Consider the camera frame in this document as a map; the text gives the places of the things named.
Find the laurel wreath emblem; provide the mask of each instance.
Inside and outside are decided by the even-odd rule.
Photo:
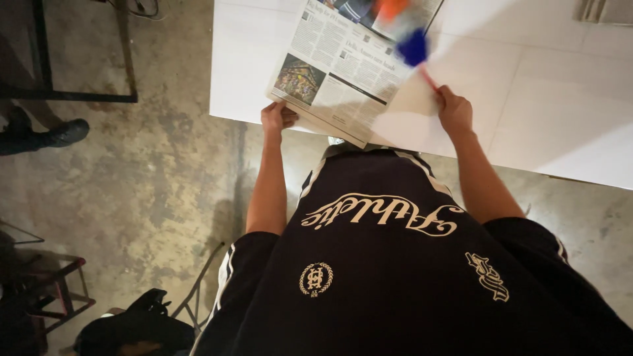
[[[323,293],[327,288],[329,288],[330,284],[332,284],[332,278],[334,278],[334,272],[332,272],[332,268],[330,268],[330,265],[324,262],[317,262],[315,264],[311,264],[307,266],[305,270],[303,270],[303,273],[301,273],[301,277],[299,278],[299,289],[301,289],[301,292],[303,292],[303,294],[305,295],[309,295],[310,292],[303,286],[303,278],[306,276],[306,272],[308,272],[315,265],[321,265],[322,267],[325,267],[325,269],[327,270],[327,282],[325,283],[325,286],[323,286],[323,288],[321,288],[320,290],[316,292]]]

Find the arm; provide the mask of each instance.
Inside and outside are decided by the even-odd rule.
[[[481,224],[502,217],[525,218],[477,140],[470,102],[442,86],[437,103],[442,127],[457,152],[461,192],[469,214]]]
[[[292,126],[297,118],[293,111],[285,107],[285,103],[272,103],[261,111],[264,148],[260,172],[246,214],[246,233],[264,231],[281,235],[285,229],[287,198],[281,158],[281,131]]]

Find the embroidered crest logo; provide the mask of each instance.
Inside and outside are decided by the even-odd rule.
[[[466,259],[468,259],[469,265],[475,267],[479,275],[479,283],[485,289],[494,292],[492,299],[507,302],[510,298],[510,292],[503,286],[503,281],[497,271],[488,264],[488,258],[479,257],[476,253],[470,254],[466,252]]]
[[[332,268],[323,262],[308,265],[299,278],[299,289],[311,298],[323,293],[332,284]]]

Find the right hand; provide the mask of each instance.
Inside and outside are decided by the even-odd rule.
[[[441,86],[436,94],[439,120],[452,141],[473,134],[473,107],[466,98],[453,94],[448,86]]]

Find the hand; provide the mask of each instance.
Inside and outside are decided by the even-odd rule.
[[[261,124],[265,137],[281,138],[281,130],[292,127],[299,120],[296,112],[285,107],[285,101],[266,106],[261,111]]]
[[[473,132],[473,108],[466,98],[453,94],[448,86],[437,90],[439,120],[453,142]]]

